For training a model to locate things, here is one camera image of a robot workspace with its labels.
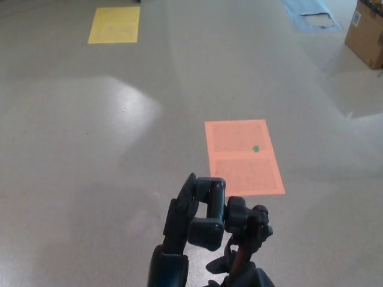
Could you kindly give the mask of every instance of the speckled floor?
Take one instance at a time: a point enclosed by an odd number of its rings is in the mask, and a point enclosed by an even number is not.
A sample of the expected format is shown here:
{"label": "speckled floor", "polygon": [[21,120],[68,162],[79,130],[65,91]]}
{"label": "speckled floor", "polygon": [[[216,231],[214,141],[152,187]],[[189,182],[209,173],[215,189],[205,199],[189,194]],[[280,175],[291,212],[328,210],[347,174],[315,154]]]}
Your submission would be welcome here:
{"label": "speckled floor", "polygon": [[[383,81],[279,0],[143,0],[138,44],[87,45],[96,7],[0,4],[0,286],[145,286],[168,204],[209,175],[206,120],[265,118],[286,195],[250,197],[283,287],[381,286]],[[188,246],[188,286],[218,256]]]}

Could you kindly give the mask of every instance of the orange paper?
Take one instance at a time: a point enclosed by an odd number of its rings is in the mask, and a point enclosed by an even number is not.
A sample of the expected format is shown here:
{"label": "orange paper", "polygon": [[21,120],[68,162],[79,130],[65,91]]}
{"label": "orange paper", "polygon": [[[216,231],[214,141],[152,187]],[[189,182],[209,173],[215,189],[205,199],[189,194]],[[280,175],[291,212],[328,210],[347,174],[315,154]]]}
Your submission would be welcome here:
{"label": "orange paper", "polygon": [[284,194],[265,120],[205,122],[210,174],[226,196]]}

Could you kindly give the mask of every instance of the yellow square mat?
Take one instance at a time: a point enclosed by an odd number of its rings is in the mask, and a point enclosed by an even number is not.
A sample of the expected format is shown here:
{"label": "yellow square mat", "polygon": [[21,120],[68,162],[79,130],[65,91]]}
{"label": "yellow square mat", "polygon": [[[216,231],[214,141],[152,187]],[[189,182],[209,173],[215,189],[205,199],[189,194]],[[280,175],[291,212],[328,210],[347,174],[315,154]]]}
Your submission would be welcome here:
{"label": "yellow square mat", "polygon": [[137,43],[140,7],[97,8],[88,44]]}

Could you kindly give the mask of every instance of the cardboard box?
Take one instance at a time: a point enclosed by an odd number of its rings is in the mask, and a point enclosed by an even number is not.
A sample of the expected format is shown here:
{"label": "cardboard box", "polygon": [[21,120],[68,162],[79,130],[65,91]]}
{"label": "cardboard box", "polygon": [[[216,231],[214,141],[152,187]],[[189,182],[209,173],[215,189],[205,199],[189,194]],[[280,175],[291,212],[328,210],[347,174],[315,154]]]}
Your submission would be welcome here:
{"label": "cardboard box", "polygon": [[383,68],[383,17],[374,12],[373,7],[368,4],[366,0],[363,2],[358,0],[345,43],[371,69],[381,69]]}

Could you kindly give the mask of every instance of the blue tarp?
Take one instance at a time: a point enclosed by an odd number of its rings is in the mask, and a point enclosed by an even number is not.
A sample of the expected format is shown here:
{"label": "blue tarp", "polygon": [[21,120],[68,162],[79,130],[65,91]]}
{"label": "blue tarp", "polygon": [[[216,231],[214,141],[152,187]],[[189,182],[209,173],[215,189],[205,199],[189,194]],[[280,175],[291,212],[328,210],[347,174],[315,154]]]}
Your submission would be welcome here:
{"label": "blue tarp", "polygon": [[[282,0],[285,9],[298,32],[341,31],[342,28],[323,0]],[[310,24],[306,16],[326,14],[333,20],[331,26]]]}

